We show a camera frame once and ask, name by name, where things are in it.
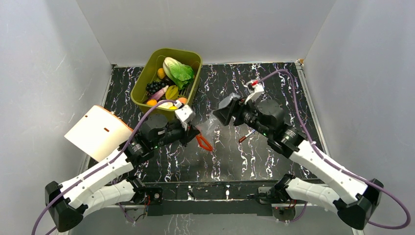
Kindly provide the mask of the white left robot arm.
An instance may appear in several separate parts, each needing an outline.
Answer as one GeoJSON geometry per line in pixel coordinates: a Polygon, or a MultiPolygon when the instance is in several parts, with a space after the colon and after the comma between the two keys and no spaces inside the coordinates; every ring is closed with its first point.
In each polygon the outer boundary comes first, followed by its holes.
{"type": "Polygon", "coordinates": [[[72,179],[45,187],[45,212],[55,230],[66,232],[87,215],[106,206],[150,197],[139,180],[111,181],[152,158],[154,151],[178,141],[186,145],[199,135],[191,124],[193,111],[179,109],[168,121],[163,115],[145,115],[135,128],[109,113],[87,113],[66,134],[66,138],[96,160],[96,165],[72,179]]]}

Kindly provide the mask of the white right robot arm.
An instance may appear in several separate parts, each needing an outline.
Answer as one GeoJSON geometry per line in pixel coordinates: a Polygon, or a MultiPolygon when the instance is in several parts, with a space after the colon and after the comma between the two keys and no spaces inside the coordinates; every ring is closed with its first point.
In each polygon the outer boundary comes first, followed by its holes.
{"type": "Polygon", "coordinates": [[[262,204],[287,203],[300,200],[321,206],[334,212],[348,226],[362,230],[377,208],[381,191],[371,186],[383,184],[376,179],[368,183],[348,176],[332,167],[340,165],[314,150],[304,133],[284,120],[285,112],[274,100],[258,104],[246,102],[239,96],[220,102],[213,115],[223,125],[233,121],[234,126],[245,124],[267,138],[267,144],[278,154],[310,170],[326,186],[308,183],[285,174],[273,187],[259,187],[256,194],[248,195],[262,204]]]}

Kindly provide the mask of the dark brown plum toy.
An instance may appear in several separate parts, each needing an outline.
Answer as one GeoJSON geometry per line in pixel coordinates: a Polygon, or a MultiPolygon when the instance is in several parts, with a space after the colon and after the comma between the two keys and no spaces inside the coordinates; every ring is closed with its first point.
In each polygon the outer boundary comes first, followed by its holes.
{"type": "Polygon", "coordinates": [[[175,83],[168,77],[165,76],[163,79],[161,79],[162,83],[168,85],[168,86],[174,86],[175,83]]]}

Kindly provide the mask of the green lettuce toy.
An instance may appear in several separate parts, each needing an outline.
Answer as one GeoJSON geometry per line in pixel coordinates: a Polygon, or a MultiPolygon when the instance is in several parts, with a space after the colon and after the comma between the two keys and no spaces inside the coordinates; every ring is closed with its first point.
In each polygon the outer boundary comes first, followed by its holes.
{"type": "Polygon", "coordinates": [[[176,59],[166,57],[162,66],[165,74],[178,86],[179,90],[186,88],[194,79],[192,67],[176,59]]]}

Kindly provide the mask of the clear zip bag orange zipper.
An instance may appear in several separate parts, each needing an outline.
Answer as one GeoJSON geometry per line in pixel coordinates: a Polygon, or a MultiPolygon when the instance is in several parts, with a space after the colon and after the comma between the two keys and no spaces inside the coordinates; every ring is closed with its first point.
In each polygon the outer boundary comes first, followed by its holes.
{"type": "MultiPolygon", "coordinates": [[[[240,95],[237,95],[235,93],[231,93],[227,97],[225,97],[223,100],[221,100],[218,104],[218,108],[215,110],[220,110],[223,108],[226,108],[230,105],[233,98],[240,98],[240,95]]],[[[223,126],[220,120],[213,114],[214,111],[212,111],[208,119],[201,123],[196,125],[197,130],[199,130],[199,134],[196,136],[196,140],[198,142],[198,145],[207,151],[213,151],[213,134],[216,129],[219,128],[219,126],[223,126]]]]}

